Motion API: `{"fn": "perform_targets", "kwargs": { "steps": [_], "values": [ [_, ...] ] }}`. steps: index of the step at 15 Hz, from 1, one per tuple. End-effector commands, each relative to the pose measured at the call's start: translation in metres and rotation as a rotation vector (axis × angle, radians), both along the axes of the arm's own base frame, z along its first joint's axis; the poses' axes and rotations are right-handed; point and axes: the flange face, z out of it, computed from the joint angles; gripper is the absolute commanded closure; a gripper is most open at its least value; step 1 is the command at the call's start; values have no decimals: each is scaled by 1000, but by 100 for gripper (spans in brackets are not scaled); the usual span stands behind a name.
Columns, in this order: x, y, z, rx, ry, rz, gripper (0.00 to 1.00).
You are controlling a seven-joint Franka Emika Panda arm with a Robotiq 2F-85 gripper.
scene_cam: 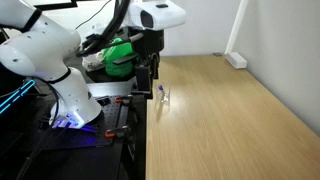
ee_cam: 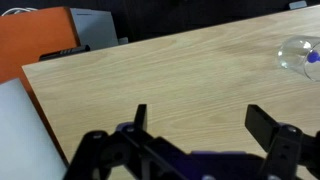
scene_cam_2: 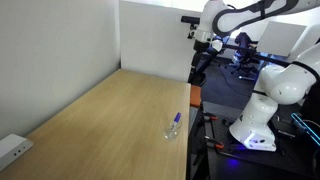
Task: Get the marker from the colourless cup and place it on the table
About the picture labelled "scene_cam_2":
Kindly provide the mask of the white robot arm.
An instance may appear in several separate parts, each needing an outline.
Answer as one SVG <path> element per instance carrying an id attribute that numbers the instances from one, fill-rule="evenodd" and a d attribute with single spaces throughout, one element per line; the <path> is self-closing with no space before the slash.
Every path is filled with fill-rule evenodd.
<path id="1" fill-rule="evenodd" d="M 241 9 L 231 9 L 223 0 L 208 0 L 195 32 L 195 45 L 220 51 L 222 43 L 214 38 L 216 35 L 226 37 L 240 27 L 266 18 L 319 6 L 320 0 L 259 0 Z M 287 67 L 275 64 L 264 67 L 244 110 L 229 127 L 230 134 L 247 149 L 274 152 L 275 135 L 268 126 L 269 120 L 280 105 L 300 101 L 319 81 L 319 74 L 318 45 L 303 51 Z"/>

